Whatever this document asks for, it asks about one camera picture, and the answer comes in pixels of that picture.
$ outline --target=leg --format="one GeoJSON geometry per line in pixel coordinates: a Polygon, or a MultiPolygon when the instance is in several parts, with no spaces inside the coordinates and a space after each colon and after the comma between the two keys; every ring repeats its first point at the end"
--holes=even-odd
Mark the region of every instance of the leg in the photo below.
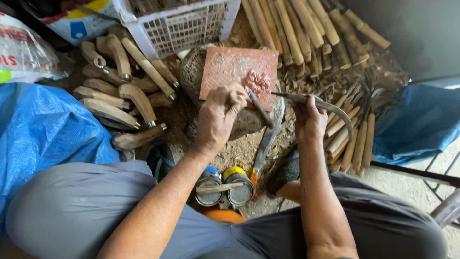
{"type": "MultiPolygon", "coordinates": [[[[14,197],[6,230],[18,247],[39,258],[94,258],[156,184],[145,161],[54,166],[14,197]]],[[[229,243],[226,225],[185,206],[162,258],[194,258],[229,243]]]]}
{"type": "MultiPolygon", "coordinates": [[[[447,257],[442,231],[429,215],[345,174],[334,173],[331,181],[348,217],[360,259],[447,257]]],[[[300,200],[300,182],[291,181],[285,187],[276,194],[300,200]]],[[[306,257],[299,208],[249,220],[236,229],[241,245],[267,258],[306,257]]]]}

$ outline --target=blue tarp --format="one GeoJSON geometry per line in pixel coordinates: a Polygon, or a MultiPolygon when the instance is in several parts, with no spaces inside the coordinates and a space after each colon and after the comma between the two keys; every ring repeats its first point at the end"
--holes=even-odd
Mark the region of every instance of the blue tarp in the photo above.
{"type": "Polygon", "coordinates": [[[403,108],[389,111],[375,127],[372,154],[379,162],[407,165],[444,151],[460,133],[460,88],[409,85],[403,108]]]}
{"type": "Polygon", "coordinates": [[[8,202],[32,176],[70,162],[119,162],[109,132],[65,90],[0,85],[0,235],[8,202]]]}

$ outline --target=forearm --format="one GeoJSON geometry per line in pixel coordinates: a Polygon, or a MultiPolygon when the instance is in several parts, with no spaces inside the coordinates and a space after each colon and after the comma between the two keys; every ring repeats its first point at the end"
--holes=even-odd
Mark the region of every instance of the forearm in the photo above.
{"type": "Polygon", "coordinates": [[[357,258],[348,220],[327,173],[322,140],[299,147],[301,213],[307,253],[357,258]]]}
{"type": "Polygon", "coordinates": [[[99,258],[159,258],[194,184],[212,157],[193,149],[118,225],[99,258]]]}

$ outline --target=paint can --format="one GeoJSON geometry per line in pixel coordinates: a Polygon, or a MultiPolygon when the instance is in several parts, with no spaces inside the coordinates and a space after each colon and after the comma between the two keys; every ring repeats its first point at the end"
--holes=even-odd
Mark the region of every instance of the paint can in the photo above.
{"type": "Polygon", "coordinates": [[[227,169],[222,175],[222,181],[243,183],[243,186],[232,188],[227,192],[227,198],[235,206],[244,205],[254,197],[254,185],[241,167],[233,166],[227,169]]]}
{"type": "MultiPolygon", "coordinates": [[[[206,169],[201,174],[200,178],[196,182],[196,186],[214,186],[220,185],[222,182],[220,181],[220,174],[217,169],[212,166],[207,166],[206,169]]],[[[205,195],[197,195],[195,192],[195,199],[196,201],[205,206],[211,207],[219,203],[220,199],[222,198],[222,192],[212,193],[212,194],[205,194],[205,195]]]]}

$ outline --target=foot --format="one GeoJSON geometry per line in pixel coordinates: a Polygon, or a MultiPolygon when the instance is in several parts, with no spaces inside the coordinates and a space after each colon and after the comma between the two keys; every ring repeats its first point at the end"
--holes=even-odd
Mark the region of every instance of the foot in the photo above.
{"type": "Polygon", "coordinates": [[[299,178],[299,173],[299,153],[297,152],[296,144],[284,158],[284,162],[281,166],[271,174],[267,183],[268,192],[276,196],[277,191],[281,189],[281,187],[288,182],[297,180],[299,178]]]}
{"type": "Polygon", "coordinates": [[[153,143],[147,151],[145,161],[158,182],[163,180],[175,166],[172,153],[169,146],[163,142],[153,143]]]}

